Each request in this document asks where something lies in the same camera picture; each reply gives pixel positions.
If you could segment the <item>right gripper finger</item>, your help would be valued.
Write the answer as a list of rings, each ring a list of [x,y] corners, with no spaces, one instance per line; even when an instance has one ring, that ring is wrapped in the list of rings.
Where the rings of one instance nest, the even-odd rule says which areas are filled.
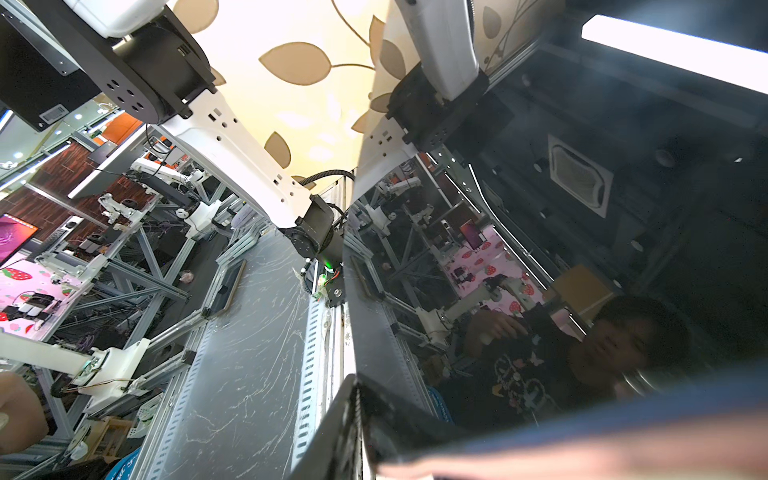
[[[360,478],[360,405],[358,377],[348,375],[329,410],[291,472],[290,480]]]

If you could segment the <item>phone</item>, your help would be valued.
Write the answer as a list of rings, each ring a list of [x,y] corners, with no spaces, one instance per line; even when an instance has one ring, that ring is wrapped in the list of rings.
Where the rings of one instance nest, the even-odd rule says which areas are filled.
[[[335,401],[385,479],[767,475],[767,5],[395,1]]]

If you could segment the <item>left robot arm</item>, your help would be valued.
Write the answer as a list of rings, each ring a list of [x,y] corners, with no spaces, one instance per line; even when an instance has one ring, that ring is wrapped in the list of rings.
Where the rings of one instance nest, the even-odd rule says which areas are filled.
[[[1,103],[43,131],[98,94],[160,129],[265,214],[298,254],[338,272],[334,210],[239,121],[210,62],[163,1],[5,1]]]

